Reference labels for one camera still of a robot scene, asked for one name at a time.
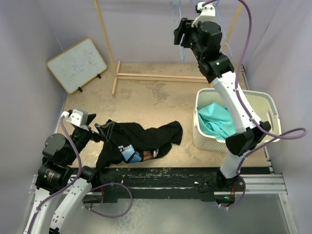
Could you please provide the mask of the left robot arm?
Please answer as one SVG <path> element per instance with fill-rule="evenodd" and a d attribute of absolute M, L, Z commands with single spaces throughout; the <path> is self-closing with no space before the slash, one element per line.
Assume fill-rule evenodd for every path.
<path fill-rule="evenodd" d="M 35 182 L 34 204 L 24 233 L 63 233 L 85 195 L 100 187 L 97 171 L 83 166 L 79 153 L 90 140 L 107 142 L 115 123 L 95 124 L 96 131 L 93 131 L 89 124 L 95 117 L 96 114 L 77 109 L 61 114 L 60 124 L 67 121 L 74 131 L 71 135 L 55 133 L 45 141 L 42 165 Z"/>

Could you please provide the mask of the black t shirt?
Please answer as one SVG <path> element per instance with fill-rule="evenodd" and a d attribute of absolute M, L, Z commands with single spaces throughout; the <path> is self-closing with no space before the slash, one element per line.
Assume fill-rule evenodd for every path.
<path fill-rule="evenodd" d="M 115 122 L 111 138 L 104 142 L 96 162 L 96 169 L 103 170 L 112 164 L 138 163 L 162 158 L 172 145 L 180 145 L 183 129 L 178 121 L 158 128 L 144 129 L 135 122 Z"/>

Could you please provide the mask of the blue hanger of black shirt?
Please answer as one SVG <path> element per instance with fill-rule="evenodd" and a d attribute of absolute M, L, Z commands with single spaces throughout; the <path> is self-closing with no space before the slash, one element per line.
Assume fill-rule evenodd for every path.
<path fill-rule="evenodd" d="M 173 22 L 176 27 L 179 26 L 180 20 L 182 19 L 182 0 L 172 0 L 170 1 L 170 9 L 173 18 Z M 185 49 L 179 46 L 181 60 L 185 60 Z"/>

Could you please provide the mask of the light blue wire hanger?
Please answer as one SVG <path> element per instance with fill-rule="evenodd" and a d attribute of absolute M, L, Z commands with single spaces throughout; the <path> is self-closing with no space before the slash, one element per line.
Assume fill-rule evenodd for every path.
<path fill-rule="evenodd" d="M 231 48 L 230 48 L 229 44 L 226 42 L 227 37 L 226 37 L 226 35 L 225 35 L 225 30 L 224 30 L 223 23 L 222 23 L 222 19 L 221 19 L 220 13 L 219 13 L 219 8 L 218 8 L 219 2 L 220 2 L 220 0 L 217 0 L 217 1 L 216 1 L 216 4 L 214 5 L 214 7 L 215 7 L 215 13 L 216 13 L 217 19 L 218 19 L 219 24 L 220 24 L 220 27 L 221 27 L 222 35 L 223 35 L 223 37 L 224 37 L 224 45 L 225 45 L 226 48 L 228 49 L 228 51 L 229 51 L 229 53 L 230 53 L 230 56 L 231 56 L 231 58 L 232 58 L 232 57 L 233 57 L 233 54 L 232 54 L 232 51 L 231 51 Z"/>

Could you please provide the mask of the teal t shirt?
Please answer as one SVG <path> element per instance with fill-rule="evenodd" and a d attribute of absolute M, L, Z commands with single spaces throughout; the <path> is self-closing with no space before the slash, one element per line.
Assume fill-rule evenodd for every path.
<path fill-rule="evenodd" d="M 225 106 L 214 102 L 198 109 L 200 130 L 217 140 L 225 140 L 236 134 L 233 119 Z"/>

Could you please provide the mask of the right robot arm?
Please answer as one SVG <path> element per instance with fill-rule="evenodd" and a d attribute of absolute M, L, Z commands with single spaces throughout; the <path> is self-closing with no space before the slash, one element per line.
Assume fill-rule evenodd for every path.
<path fill-rule="evenodd" d="M 223 191 L 234 185 L 234 177 L 240 171 L 243 157 L 255 149 L 271 130 L 268 121 L 262 121 L 254 112 L 244 95 L 230 59 L 221 53 L 222 32 L 220 26 L 212 21 L 199 22 L 182 18 L 174 30 L 174 44 L 192 50 L 201 74 L 215 88 L 228 108 L 236 133 L 226 138 L 228 155 L 220 167 L 221 176 L 217 186 Z"/>

